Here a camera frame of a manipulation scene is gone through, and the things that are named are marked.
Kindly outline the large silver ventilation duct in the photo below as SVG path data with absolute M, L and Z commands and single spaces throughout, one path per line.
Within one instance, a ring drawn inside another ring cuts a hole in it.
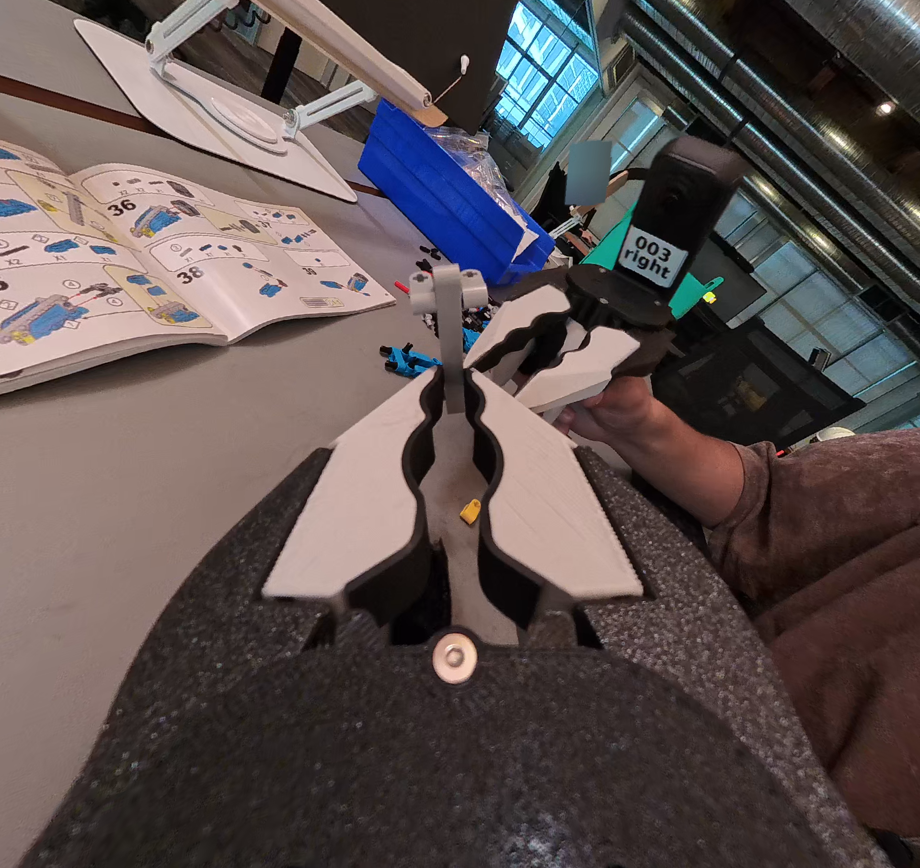
M 919 118 L 919 0 L 784 0 L 905 112 Z

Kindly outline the black monitor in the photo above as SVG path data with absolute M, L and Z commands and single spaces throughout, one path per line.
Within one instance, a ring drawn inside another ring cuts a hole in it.
M 675 321 L 675 329 L 688 339 L 702 341 L 729 331 L 736 317 L 766 293 L 753 276 L 753 266 L 716 230 L 694 258 L 681 287 L 692 279 L 716 300 L 699 299 Z

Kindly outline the clear plastic bag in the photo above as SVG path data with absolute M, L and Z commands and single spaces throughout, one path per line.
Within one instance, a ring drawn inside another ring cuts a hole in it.
M 423 129 L 502 210 L 512 218 L 520 217 L 520 210 L 489 153 L 487 132 L 471 135 L 460 127 L 445 125 Z

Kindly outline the person's right forearm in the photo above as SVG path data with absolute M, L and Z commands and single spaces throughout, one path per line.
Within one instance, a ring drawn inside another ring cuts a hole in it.
M 711 531 L 719 574 L 770 636 L 820 612 L 918 625 L 918 430 L 784 458 L 679 423 L 636 471 Z

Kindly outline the blue plastic bin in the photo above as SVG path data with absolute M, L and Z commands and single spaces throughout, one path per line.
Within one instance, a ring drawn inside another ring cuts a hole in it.
M 520 222 L 500 207 L 410 115 L 377 104 L 359 168 L 447 258 L 479 271 L 490 286 L 541 270 L 555 241 L 527 214 Z

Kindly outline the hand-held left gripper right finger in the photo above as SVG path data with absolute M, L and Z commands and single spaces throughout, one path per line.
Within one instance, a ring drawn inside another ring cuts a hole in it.
M 544 609 L 642 597 L 574 444 L 477 370 L 465 371 L 465 400 L 487 485 L 477 570 L 489 602 L 528 630 Z

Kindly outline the person's right hand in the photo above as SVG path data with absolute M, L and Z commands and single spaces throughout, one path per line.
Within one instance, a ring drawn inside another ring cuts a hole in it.
M 553 425 L 564 435 L 604 443 L 627 463 L 676 456 L 696 434 L 657 400 L 647 379 L 621 376 L 600 393 L 564 407 Z

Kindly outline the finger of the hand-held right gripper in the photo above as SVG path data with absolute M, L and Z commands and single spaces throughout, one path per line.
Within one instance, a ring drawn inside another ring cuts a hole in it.
M 640 348 L 631 334 L 599 325 L 567 323 L 558 357 L 535 372 L 514 395 L 533 412 L 560 412 L 604 390 L 614 371 Z
M 466 354 L 464 369 L 516 372 L 536 339 L 565 323 L 569 310 L 567 295 L 552 285 L 505 301 Z

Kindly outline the blue panel with black pins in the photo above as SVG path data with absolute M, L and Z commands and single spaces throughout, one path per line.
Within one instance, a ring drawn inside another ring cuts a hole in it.
M 382 345 L 379 353 L 385 358 L 385 370 L 406 379 L 415 379 L 430 368 L 442 366 L 442 362 L 414 349 L 411 343 L 403 347 Z

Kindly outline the teal green box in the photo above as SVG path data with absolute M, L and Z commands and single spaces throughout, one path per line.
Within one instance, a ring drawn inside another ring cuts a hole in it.
M 636 205 L 633 205 L 627 210 L 624 217 L 583 260 L 584 264 L 599 264 L 606 268 L 612 268 L 615 265 L 616 255 L 627 236 L 627 230 L 635 208 Z M 670 300 L 673 319 L 682 319 L 701 300 L 707 303 L 715 302 L 715 289 L 724 283 L 724 280 L 724 277 L 716 276 L 706 283 L 702 283 L 693 273 L 688 273 L 681 284 L 675 288 L 673 297 Z

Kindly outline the short grey connector piece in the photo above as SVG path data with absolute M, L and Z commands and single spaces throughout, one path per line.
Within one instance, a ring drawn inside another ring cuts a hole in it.
M 431 272 L 417 271 L 408 280 L 414 314 L 436 313 L 453 302 L 459 310 L 484 308 L 489 290 L 481 273 L 456 264 L 435 266 Z

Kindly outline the long grey building beam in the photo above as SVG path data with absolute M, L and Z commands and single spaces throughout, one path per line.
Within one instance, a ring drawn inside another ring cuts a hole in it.
M 445 410 L 447 414 L 461 414 L 466 407 L 463 278 L 456 264 L 435 267 L 432 278 L 443 366 Z

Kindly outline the pile of small building pieces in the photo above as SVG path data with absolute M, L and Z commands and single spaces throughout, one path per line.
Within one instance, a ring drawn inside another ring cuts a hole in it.
M 429 247 L 420 245 L 419 249 L 423 257 L 416 262 L 416 265 L 417 268 L 423 272 L 430 274 L 433 266 L 436 264 L 441 264 L 442 262 L 447 264 L 450 262 L 450 260 L 445 258 L 443 253 L 434 246 Z M 490 297 L 486 306 L 465 310 L 463 312 L 463 326 L 466 330 L 469 330 L 469 333 L 465 333 L 466 338 L 469 339 L 465 342 L 465 350 L 468 350 L 468 347 L 471 346 L 471 341 L 473 340 L 471 335 L 473 333 L 480 334 L 483 332 L 495 313 L 500 309 L 500 305 L 501 303 L 498 300 Z M 438 336 L 439 332 L 436 316 L 433 313 L 425 312 L 421 314 L 421 318 L 431 332 L 434 333 L 435 336 Z

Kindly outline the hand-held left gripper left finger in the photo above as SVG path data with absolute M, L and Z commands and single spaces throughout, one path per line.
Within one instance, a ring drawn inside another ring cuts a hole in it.
M 420 483 L 443 401 L 443 369 L 430 368 L 334 442 L 263 598 L 360 609 L 378 625 L 420 598 L 432 553 Z

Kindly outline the white laptop stand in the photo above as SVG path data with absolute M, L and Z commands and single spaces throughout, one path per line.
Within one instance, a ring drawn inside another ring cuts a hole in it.
M 179 45 L 238 0 L 185 0 L 152 25 L 144 44 L 99 23 L 77 19 L 74 25 L 135 109 L 167 135 L 348 203 L 357 200 L 354 190 L 305 136 L 308 126 L 378 95 L 424 126 L 446 121 L 428 89 L 321 0 L 253 1 L 358 79 L 277 113 L 173 58 Z

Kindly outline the instruction booklet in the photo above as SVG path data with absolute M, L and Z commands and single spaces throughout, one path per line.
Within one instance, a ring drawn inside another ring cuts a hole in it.
M 298 207 L 1 146 L 1 391 L 276 322 L 395 304 Z

